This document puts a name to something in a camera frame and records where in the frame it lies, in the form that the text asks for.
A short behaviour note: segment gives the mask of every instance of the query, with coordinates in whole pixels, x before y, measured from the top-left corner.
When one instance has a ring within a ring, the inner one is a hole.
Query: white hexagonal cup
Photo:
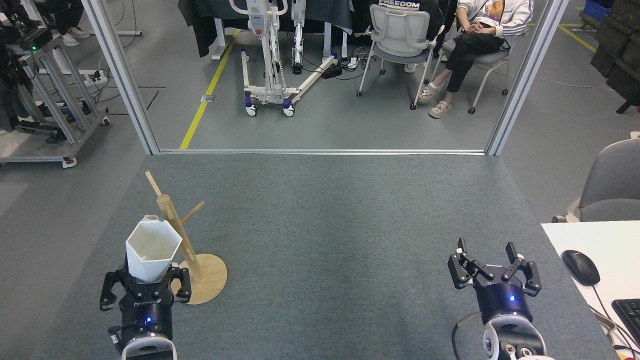
[[[155,215],[138,222],[125,242],[129,273],[143,282],[160,280],[182,242],[171,224]]]

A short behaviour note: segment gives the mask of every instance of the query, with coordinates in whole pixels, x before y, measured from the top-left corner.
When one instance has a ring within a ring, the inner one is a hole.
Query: round wooden base
[[[202,279],[191,279],[191,300],[187,304],[198,305],[216,297],[227,283],[227,266],[218,256],[212,254],[197,254],[196,258],[202,271]],[[181,268],[189,268],[186,261],[180,264]],[[180,281],[171,283],[171,290],[176,293],[180,289]]]

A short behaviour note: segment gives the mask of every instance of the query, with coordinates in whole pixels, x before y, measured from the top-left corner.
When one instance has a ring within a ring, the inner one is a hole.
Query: white jacket
[[[459,0],[458,8],[467,9],[469,22],[473,21],[487,0]],[[515,44],[517,36],[527,29],[533,15],[533,0],[504,0],[504,11],[500,25],[495,27],[495,36],[503,38],[510,45]]]

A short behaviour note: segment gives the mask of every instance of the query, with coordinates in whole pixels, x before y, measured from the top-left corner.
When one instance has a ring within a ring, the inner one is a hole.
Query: gray office chair
[[[596,157],[582,196],[551,222],[640,220],[640,139],[613,143]]]
[[[456,47],[456,39],[455,38],[447,40],[442,44],[442,52],[446,56],[449,56],[455,47]],[[476,106],[478,105],[478,100],[480,99],[480,94],[482,93],[482,90],[484,89],[484,84],[486,84],[486,80],[489,78],[489,75],[495,69],[499,68],[504,63],[507,63],[507,72],[505,73],[505,76],[504,76],[504,89],[502,89],[502,94],[503,95],[507,95],[509,93],[509,90],[508,90],[508,87],[509,87],[509,85],[508,85],[508,82],[509,82],[509,75],[508,75],[509,74],[509,50],[507,50],[507,51],[498,50],[498,51],[496,51],[495,53],[492,53],[492,54],[476,56],[476,59],[474,60],[474,65],[477,65],[478,67],[486,70],[486,74],[484,75],[482,83],[480,84],[480,88],[478,89],[478,93],[476,94],[476,99],[474,100],[473,105],[471,105],[469,110],[467,110],[467,112],[470,113],[471,115],[476,113]],[[433,67],[433,74],[431,76],[431,79],[435,79],[436,78],[436,71],[438,70],[439,63],[440,62],[436,63],[436,66]]]
[[[367,65],[357,96],[362,96],[362,86],[367,77],[371,56],[375,55],[382,59],[380,75],[384,75],[386,72],[385,60],[400,64],[421,63],[424,66],[424,71],[420,83],[418,83],[415,98],[409,105],[409,109],[415,110],[420,90],[422,90],[422,83],[431,64],[429,54],[436,44],[435,41],[427,41],[426,39],[429,13],[393,10],[376,4],[371,5],[369,11],[373,25],[371,31],[373,44],[371,44],[371,51],[367,57]]]

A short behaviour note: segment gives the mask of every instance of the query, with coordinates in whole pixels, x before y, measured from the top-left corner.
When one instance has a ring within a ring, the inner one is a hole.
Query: keyboard
[[[637,343],[640,343],[640,299],[613,300],[611,307]]]

